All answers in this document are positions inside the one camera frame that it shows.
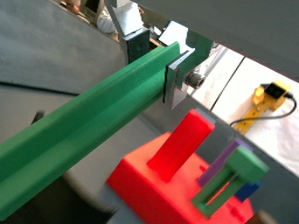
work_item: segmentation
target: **red holder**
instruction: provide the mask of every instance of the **red holder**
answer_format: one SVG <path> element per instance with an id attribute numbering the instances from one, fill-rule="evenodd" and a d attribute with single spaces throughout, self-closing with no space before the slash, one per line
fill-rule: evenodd
<path id="1" fill-rule="evenodd" d="M 249 200 L 233 197 L 207 219 L 191 203 L 209 164 L 194 153 L 214 124 L 193 110 L 174 133 L 166 133 L 122 159 L 109 185 L 146 223 L 243 224 L 253 216 Z"/>

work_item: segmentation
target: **green beam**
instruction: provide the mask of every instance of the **green beam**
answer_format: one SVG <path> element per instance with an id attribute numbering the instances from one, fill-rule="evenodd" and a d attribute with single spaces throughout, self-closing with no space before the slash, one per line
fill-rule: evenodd
<path id="1" fill-rule="evenodd" d="M 0 144 L 0 220 L 162 97 L 179 45 L 158 47 Z"/>

